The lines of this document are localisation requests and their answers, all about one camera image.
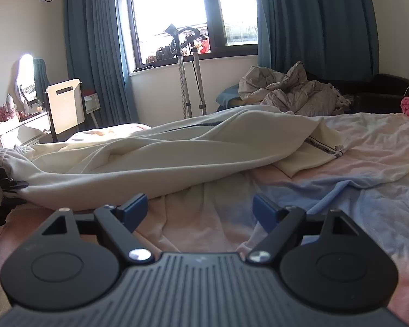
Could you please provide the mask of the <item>cream white zip jacket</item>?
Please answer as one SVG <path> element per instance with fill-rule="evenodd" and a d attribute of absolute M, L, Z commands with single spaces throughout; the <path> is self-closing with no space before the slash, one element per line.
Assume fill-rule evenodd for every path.
<path fill-rule="evenodd" d="M 156 198 L 241 171 L 276 165 L 287 176 L 341 157 L 344 136 L 322 117 L 246 105 L 120 139 L 0 148 L 0 166 L 40 207 L 90 210 L 138 193 Z"/>

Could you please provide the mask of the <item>white desk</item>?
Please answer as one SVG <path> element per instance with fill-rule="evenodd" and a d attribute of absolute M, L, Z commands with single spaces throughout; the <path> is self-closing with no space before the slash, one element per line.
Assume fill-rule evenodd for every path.
<path fill-rule="evenodd" d="M 50 135 L 47 112 L 21 122 L 15 117 L 0 124 L 0 148 L 13 149 L 14 146 L 36 144 L 46 135 Z"/>

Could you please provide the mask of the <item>white side shelf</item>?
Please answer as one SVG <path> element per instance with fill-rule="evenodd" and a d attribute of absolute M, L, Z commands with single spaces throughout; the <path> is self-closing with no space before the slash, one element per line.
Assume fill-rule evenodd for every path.
<path fill-rule="evenodd" d="M 95 117 L 95 112 L 100 109 L 100 101 L 98 98 L 98 94 L 92 93 L 92 94 L 83 95 L 83 100 L 85 103 L 86 114 L 91 116 L 91 119 L 94 123 L 94 128 L 98 129 L 99 124 Z"/>

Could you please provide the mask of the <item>white black chair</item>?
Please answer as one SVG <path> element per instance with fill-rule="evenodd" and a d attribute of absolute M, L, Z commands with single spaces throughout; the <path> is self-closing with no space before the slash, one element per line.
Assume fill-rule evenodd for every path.
<path fill-rule="evenodd" d="M 48 86 L 46 107 L 52 140 L 56 143 L 58 134 L 85 122 L 85 103 L 80 80 L 75 78 Z"/>

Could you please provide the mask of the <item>beige quilted down jacket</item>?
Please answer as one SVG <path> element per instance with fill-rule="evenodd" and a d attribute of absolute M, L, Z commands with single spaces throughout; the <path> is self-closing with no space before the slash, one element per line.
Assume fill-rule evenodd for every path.
<path fill-rule="evenodd" d="M 239 97 L 244 105 L 271 105 L 308 117 L 339 115 L 351 105 L 330 83 L 309 80 L 301 61 L 286 73 L 252 66 L 239 81 Z"/>

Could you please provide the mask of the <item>vanity mirror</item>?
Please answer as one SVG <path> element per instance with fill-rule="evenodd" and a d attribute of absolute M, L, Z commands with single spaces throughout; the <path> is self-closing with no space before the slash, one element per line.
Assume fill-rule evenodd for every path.
<path fill-rule="evenodd" d="M 38 107 L 44 107 L 45 92 L 49 85 L 45 61 L 24 54 L 18 62 L 15 91 L 26 114 L 34 114 L 38 112 Z"/>

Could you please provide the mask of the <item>teal cloth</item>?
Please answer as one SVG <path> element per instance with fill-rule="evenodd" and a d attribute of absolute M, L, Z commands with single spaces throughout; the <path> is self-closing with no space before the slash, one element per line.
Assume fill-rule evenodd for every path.
<path fill-rule="evenodd" d="M 216 98 L 216 103 L 219 105 L 217 111 L 223 111 L 242 104 L 242 99 L 239 97 L 239 85 L 231 86 L 220 93 Z"/>

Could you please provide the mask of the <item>left teal curtain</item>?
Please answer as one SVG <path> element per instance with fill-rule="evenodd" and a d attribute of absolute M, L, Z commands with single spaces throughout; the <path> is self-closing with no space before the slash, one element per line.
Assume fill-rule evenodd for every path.
<path fill-rule="evenodd" d="M 64 0 L 68 75 L 97 93 L 102 126 L 139 120 L 129 79 L 120 0 Z"/>

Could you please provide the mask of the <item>teal curtain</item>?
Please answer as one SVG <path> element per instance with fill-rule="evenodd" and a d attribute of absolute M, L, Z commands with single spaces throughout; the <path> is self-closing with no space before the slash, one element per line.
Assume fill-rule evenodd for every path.
<path fill-rule="evenodd" d="M 64 0 L 68 75 L 97 93 L 102 126 L 139 120 L 129 79 L 120 0 Z"/>
<path fill-rule="evenodd" d="M 258 65 L 286 72 L 301 61 L 326 80 L 379 72 L 372 0 L 257 0 Z"/>

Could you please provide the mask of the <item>right teal curtain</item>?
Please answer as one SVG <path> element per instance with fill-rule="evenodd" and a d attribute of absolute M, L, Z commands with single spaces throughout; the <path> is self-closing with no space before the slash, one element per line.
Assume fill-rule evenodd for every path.
<path fill-rule="evenodd" d="M 257 0 L 258 65 L 286 72 L 301 61 L 326 80 L 379 72 L 372 0 Z"/>

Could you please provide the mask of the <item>dark framed window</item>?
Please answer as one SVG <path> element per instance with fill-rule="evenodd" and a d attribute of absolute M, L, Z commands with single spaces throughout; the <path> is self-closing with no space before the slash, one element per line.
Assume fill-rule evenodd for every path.
<path fill-rule="evenodd" d="M 173 25 L 185 41 L 193 29 L 201 33 L 196 47 L 202 59 L 255 55 L 258 49 L 256 0 L 126 0 L 134 66 L 173 63 L 162 51 L 172 43 Z"/>

